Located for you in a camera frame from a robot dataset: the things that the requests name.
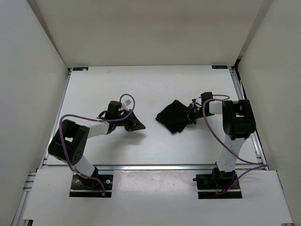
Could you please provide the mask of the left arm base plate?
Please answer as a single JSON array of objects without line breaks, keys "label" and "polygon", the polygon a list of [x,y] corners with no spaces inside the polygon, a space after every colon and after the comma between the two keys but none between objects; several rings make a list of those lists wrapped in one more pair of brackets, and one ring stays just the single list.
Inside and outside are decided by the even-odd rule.
[{"label": "left arm base plate", "polygon": [[71,187],[69,196],[70,197],[89,197],[89,198],[111,198],[112,186],[113,186],[113,175],[98,175],[99,179],[104,185],[105,195],[101,185],[95,180],[87,180],[80,177],[77,174],[72,176]]}]

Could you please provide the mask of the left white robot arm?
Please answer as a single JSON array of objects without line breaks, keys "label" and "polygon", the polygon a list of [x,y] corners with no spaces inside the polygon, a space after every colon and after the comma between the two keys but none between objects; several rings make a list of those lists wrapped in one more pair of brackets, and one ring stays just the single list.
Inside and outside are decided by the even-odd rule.
[{"label": "left white robot arm", "polygon": [[48,153],[66,163],[87,188],[98,185],[98,170],[84,157],[87,140],[112,133],[116,127],[124,127],[127,132],[146,129],[131,110],[103,111],[97,121],[77,124],[63,120],[53,137]]}]

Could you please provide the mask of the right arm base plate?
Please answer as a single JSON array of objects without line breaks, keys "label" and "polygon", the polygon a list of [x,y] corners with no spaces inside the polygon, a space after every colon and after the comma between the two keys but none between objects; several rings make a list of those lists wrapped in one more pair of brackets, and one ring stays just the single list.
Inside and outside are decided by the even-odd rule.
[{"label": "right arm base plate", "polygon": [[198,199],[242,199],[237,174],[220,178],[212,174],[197,174],[193,180],[197,184]]}]

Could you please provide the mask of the black skirt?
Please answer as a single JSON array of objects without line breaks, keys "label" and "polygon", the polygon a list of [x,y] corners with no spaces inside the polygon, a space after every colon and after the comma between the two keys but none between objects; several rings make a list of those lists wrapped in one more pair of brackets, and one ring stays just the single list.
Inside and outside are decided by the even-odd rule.
[{"label": "black skirt", "polygon": [[155,120],[163,124],[172,134],[181,133],[189,125],[188,106],[174,100],[157,114]]}]

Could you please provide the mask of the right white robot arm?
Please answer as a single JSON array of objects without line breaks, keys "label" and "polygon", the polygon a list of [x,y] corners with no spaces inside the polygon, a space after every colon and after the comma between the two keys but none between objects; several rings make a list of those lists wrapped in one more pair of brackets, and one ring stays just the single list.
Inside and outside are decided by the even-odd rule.
[{"label": "right white robot arm", "polygon": [[[215,114],[222,116],[224,141],[218,138],[207,120],[207,116]],[[237,160],[247,164],[255,164],[239,157],[243,144],[256,130],[251,104],[247,99],[232,101],[211,98],[201,105],[194,100],[188,107],[187,119],[190,123],[196,124],[196,120],[199,118],[204,118],[209,130],[223,147],[212,174],[208,178],[213,186],[222,188],[235,180]]]}]

